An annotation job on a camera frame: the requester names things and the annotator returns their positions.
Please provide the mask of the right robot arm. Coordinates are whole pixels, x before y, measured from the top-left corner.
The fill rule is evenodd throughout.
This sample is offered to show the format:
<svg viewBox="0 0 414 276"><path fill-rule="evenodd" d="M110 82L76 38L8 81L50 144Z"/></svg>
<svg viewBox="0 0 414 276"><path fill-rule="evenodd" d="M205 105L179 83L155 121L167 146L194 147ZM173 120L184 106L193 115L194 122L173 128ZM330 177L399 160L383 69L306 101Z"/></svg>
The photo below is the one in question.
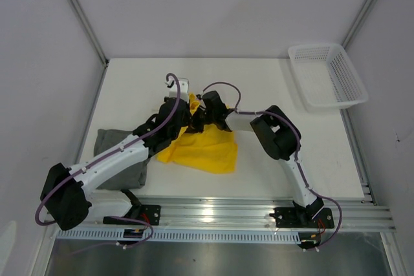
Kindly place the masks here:
<svg viewBox="0 0 414 276"><path fill-rule="evenodd" d="M282 166L293 190L296 221L311 226L323 209L323 199L312 192L301 166L301 134L284 112L276 105L265 111L246 112L228 108L216 91L197 95L201 106L191 119L190 129L201 132L213 124L220 131L252 132L264 152Z"/></svg>

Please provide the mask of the yellow shorts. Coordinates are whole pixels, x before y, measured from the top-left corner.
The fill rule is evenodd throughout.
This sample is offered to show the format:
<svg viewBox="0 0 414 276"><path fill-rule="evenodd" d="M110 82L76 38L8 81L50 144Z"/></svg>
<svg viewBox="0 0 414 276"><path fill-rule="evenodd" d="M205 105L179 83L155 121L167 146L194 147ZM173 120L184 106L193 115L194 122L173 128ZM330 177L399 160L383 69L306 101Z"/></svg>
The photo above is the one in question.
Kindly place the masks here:
<svg viewBox="0 0 414 276"><path fill-rule="evenodd" d="M161 163L175 163L213 174L235 172L238 146L233 132L221 131L214 124L205 125L201 133L189 133L188 126L159 152Z"/></svg>

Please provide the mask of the grey shorts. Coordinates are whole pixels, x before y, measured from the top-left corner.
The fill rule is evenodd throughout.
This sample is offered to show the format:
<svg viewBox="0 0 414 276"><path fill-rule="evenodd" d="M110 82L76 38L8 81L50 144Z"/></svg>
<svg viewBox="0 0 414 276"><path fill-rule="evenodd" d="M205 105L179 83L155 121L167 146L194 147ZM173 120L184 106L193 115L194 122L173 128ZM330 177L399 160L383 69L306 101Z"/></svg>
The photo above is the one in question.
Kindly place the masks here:
<svg viewBox="0 0 414 276"><path fill-rule="evenodd" d="M130 134L130 131L118 129L98 129L97 138L94 143L94 156L114 147ZM150 159L147 159L127 167L98 186L98 189L120 191L123 189L131 190L144 187L146 184L147 165L149 161Z"/></svg>

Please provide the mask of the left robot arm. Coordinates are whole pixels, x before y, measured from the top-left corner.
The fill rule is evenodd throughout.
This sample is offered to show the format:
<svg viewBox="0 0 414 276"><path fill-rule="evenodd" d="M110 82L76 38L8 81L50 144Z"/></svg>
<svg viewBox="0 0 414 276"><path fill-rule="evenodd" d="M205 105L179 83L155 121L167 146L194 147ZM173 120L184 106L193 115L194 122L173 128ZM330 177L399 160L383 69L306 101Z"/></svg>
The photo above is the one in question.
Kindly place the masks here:
<svg viewBox="0 0 414 276"><path fill-rule="evenodd" d="M69 230L81 224L93 203L90 194L124 169L145 162L170 146L190 124L189 97L165 98L159 111L120 143L84 163L58 163L47 174L35 212L39 226L57 224Z"/></svg>

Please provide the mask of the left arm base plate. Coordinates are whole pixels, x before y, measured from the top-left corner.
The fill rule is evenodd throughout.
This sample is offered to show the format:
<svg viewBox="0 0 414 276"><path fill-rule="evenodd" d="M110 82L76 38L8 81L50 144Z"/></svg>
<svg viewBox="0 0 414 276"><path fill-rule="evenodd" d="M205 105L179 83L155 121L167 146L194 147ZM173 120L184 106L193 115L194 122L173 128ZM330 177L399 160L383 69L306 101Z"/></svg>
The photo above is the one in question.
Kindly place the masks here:
<svg viewBox="0 0 414 276"><path fill-rule="evenodd" d="M160 222L160 216L160 205L140 205L130 207L122 216L106 216L103 218L103 223L108 225L138 225L137 220L139 220L157 226Z"/></svg>

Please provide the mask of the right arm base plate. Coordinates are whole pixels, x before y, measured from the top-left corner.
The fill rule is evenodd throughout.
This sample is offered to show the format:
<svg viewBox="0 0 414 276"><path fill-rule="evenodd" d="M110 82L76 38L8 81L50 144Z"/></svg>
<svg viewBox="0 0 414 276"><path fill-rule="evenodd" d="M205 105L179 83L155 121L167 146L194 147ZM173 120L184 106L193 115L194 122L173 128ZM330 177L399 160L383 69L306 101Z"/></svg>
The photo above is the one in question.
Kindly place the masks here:
<svg viewBox="0 0 414 276"><path fill-rule="evenodd" d="M334 217L329 208L324 207L316 216L307 218L300 215L295 207L276 207L268 214L276 221L277 228L333 229Z"/></svg>

